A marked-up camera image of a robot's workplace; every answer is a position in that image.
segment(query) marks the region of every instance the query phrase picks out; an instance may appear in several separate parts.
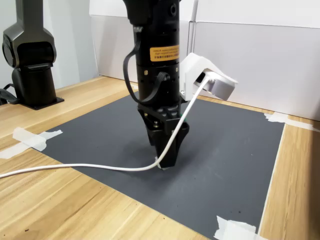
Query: white tape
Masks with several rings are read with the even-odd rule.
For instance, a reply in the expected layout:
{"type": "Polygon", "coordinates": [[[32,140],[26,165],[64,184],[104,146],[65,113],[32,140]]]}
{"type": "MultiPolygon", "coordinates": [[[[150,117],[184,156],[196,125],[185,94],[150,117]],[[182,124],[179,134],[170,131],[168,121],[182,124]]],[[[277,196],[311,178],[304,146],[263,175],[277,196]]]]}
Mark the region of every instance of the white tape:
{"type": "Polygon", "coordinates": [[[30,148],[34,148],[38,151],[42,151],[47,147],[46,139],[43,136],[36,135],[29,132],[21,127],[17,127],[13,131],[13,136],[15,140],[18,140],[30,148]]]}
{"type": "Polygon", "coordinates": [[[287,114],[275,112],[274,114],[265,113],[264,116],[266,119],[268,119],[269,122],[285,123],[294,127],[308,129],[308,130],[316,131],[320,133],[320,130],[314,128],[312,124],[291,120],[288,118],[289,116],[287,114]]]}
{"type": "Polygon", "coordinates": [[[139,88],[138,88],[138,86],[137,86],[137,85],[133,85],[133,84],[131,84],[131,87],[132,87],[132,89],[139,90],[139,88]]]}
{"type": "Polygon", "coordinates": [[[225,220],[216,216],[219,229],[214,238],[218,240],[267,240],[256,234],[256,227],[245,222],[225,220]]]}
{"type": "Polygon", "coordinates": [[[0,159],[10,159],[14,157],[15,155],[18,155],[20,153],[23,153],[25,150],[29,149],[30,147],[28,145],[25,145],[24,143],[20,142],[16,145],[13,145],[12,147],[9,147],[3,151],[0,152],[0,159]]]}
{"type": "Polygon", "coordinates": [[[48,139],[51,139],[62,133],[63,132],[61,130],[53,131],[53,132],[44,131],[39,135],[36,135],[21,127],[17,127],[13,131],[13,138],[20,141],[20,143],[1,151],[0,159],[10,159],[15,155],[23,153],[25,150],[29,148],[34,148],[41,152],[46,148],[47,146],[46,141],[48,139]]]}

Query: white cable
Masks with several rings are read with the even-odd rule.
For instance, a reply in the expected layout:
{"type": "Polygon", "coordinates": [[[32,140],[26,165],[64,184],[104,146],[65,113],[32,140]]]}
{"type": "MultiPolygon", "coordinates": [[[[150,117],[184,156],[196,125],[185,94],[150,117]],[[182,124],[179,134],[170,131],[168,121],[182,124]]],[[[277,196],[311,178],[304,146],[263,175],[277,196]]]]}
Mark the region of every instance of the white cable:
{"type": "Polygon", "coordinates": [[[209,77],[205,77],[200,85],[200,87],[197,89],[195,92],[193,98],[191,99],[190,103],[186,107],[182,117],[180,118],[180,121],[178,122],[176,128],[174,129],[168,143],[166,144],[163,152],[161,153],[160,157],[155,161],[153,164],[145,167],[137,167],[137,168],[126,168],[126,167],[115,167],[115,166],[105,166],[105,165],[97,165],[97,164],[87,164],[87,163],[72,163],[72,164],[58,164],[58,165],[47,165],[47,166],[36,166],[36,167],[31,167],[31,168],[25,168],[25,169],[20,169],[16,171],[11,171],[8,173],[4,173],[0,175],[0,179],[6,178],[12,175],[16,174],[23,174],[23,173],[28,173],[28,172],[33,172],[33,171],[39,171],[39,170],[45,170],[45,169],[58,169],[58,168],[71,168],[71,167],[89,167],[89,168],[98,168],[98,169],[109,169],[109,170],[116,170],[116,171],[126,171],[126,172],[139,172],[139,171],[146,171],[149,169],[154,168],[157,166],[162,159],[165,157],[167,154],[172,142],[174,141],[176,135],[178,134],[178,131],[180,130],[181,125],[183,124],[187,114],[189,113],[191,107],[195,103],[198,95],[200,94],[201,90],[204,88],[206,83],[210,80],[209,77]]]}

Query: yellow warning label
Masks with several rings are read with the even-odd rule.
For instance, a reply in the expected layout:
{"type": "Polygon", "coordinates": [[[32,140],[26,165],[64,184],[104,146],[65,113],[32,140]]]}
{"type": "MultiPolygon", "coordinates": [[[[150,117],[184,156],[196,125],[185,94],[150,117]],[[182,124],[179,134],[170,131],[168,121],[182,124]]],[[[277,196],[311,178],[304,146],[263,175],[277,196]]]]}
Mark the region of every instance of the yellow warning label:
{"type": "Polygon", "coordinates": [[[178,58],[179,58],[179,45],[150,48],[151,62],[170,61],[178,58]]]}

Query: dark gray felt mat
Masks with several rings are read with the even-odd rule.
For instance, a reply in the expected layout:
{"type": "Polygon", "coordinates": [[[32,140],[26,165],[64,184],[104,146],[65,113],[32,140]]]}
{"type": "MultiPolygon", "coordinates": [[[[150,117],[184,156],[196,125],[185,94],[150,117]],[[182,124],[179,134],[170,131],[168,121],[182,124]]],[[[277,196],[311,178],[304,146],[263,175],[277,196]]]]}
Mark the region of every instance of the dark gray felt mat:
{"type": "MultiPolygon", "coordinates": [[[[197,100],[190,132],[175,167],[119,172],[77,167],[80,172],[213,239],[217,216],[259,228],[284,123],[263,113],[197,100]]],[[[64,163],[137,168],[150,165],[150,146],[130,96],[50,131],[44,154],[64,163]]]]}

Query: wooden table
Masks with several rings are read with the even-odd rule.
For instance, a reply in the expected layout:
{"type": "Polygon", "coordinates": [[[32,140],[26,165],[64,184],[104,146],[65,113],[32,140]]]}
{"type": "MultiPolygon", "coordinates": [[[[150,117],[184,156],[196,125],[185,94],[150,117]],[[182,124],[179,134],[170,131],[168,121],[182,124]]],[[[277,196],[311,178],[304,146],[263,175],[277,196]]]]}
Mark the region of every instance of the wooden table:
{"type": "MultiPolygon", "coordinates": [[[[12,138],[16,127],[39,134],[128,94],[124,81],[98,77],[58,89],[57,96],[65,102],[39,111],[21,105],[3,105],[0,107],[0,151],[17,143],[12,138]]],[[[199,98],[273,113],[213,98],[199,98]]],[[[317,125],[300,117],[291,116],[291,119],[317,125]]],[[[0,173],[53,164],[59,162],[28,149],[11,159],[0,159],[0,173]]],[[[320,133],[286,125],[261,235],[270,240],[320,240],[319,205],[320,133]]],[[[61,168],[0,179],[0,239],[205,237],[72,168],[61,168]]]]}

